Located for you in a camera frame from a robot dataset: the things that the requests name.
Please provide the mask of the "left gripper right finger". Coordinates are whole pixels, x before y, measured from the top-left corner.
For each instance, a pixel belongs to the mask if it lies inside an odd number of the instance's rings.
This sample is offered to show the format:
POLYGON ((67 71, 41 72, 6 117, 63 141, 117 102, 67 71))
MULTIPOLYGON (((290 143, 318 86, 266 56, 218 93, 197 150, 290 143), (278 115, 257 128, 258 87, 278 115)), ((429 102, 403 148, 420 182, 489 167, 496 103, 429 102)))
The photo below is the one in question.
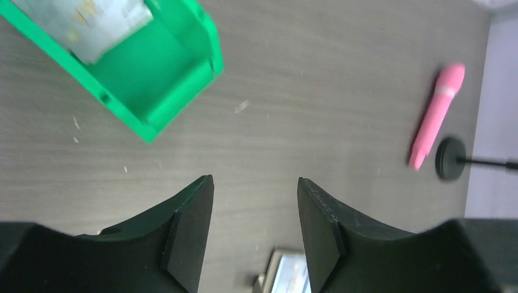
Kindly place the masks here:
POLYGON ((312 292, 516 292, 517 221, 450 219, 420 233, 384 224, 299 178, 312 292))

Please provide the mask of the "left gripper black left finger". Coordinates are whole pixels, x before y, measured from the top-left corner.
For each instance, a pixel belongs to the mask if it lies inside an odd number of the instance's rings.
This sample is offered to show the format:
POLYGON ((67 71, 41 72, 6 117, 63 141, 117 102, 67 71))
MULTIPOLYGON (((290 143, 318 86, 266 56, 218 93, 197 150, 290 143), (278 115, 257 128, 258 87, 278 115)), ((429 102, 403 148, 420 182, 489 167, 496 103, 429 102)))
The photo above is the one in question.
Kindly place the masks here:
POLYGON ((197 292, 213 208, 203 175, 97 235, 1 223, 2 292, 197 292))

